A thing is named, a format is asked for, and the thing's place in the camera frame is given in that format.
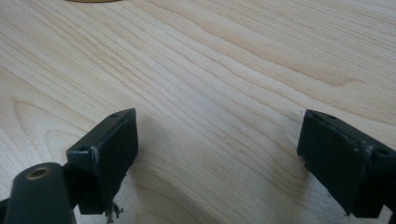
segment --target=light wood surface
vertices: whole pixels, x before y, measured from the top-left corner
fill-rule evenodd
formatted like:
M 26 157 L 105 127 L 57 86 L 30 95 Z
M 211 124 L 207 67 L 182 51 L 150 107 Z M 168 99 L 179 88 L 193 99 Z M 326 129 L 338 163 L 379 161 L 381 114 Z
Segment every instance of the light wood surface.
M 347 217 L 296 147 L 310 108 L 396 148 L 395 52 L 393 0 L 2 0 L 0 197 L 134 107 L 117 223 L 386 223 Z

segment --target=wooden table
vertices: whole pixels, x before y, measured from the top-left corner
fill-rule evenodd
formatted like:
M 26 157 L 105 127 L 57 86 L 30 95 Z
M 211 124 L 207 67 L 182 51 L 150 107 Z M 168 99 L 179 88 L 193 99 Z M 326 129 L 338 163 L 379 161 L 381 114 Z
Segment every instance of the wooden table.
M 296 147 L 310 108 L 396 148 L 394 1 L 3 0 L 0 48 L 1 198 L 134 107 L 117 223 L 388 221 L 347 217 Z

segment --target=wood grain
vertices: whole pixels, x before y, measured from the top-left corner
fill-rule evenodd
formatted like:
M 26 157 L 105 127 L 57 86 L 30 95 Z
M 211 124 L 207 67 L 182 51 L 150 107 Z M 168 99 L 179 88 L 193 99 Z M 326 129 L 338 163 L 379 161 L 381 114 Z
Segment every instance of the wood grain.
M 296 147 L 307 108 L 396 148 L 393 1 L 0 3 L 0 196 L 105 116 L 140 152 L 117 223 L 386 223 L 346 217 Z M 80 216 L 78 223 L 105 223 Z

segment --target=black plastic part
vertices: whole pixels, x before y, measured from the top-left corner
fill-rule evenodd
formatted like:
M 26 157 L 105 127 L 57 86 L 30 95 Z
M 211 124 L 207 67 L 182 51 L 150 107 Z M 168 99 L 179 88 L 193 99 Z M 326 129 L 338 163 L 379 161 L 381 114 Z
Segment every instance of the black plastic part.
M 137 148 L 136 112 L 128 109 L 108 116 L 67 150 L 65 176 L 81 214 L 112 212 Z
M 306 110 L 297 153 L 349 215 L 378 217 L 394 201 L 396 152 L 342 120 Z
M 0 202 L 0 223 L 3 223 L 4 219 L 6 218 L 8 201 L 9 199 L 4 199 Z
M 74 223 L 61 165 L 42 163 L 15 177 L 5 223 Z
M 388 224 L 396 224 L 396 213 L 392 213 Z

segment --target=round hole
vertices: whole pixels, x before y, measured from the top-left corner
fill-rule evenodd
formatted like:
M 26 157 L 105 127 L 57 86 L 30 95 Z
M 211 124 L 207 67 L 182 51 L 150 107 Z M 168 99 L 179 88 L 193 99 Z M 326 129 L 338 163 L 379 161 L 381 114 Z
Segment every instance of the round hole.
M 29 180 L 39 179 L 39 178 L 47 175 L 49 172 L 50 172 L 50 168 L 39 167 L 39 168 L 29 172 L 29 174 L 27 174 L 27 176 L 26 176 L 26 179 L 29 179 Z

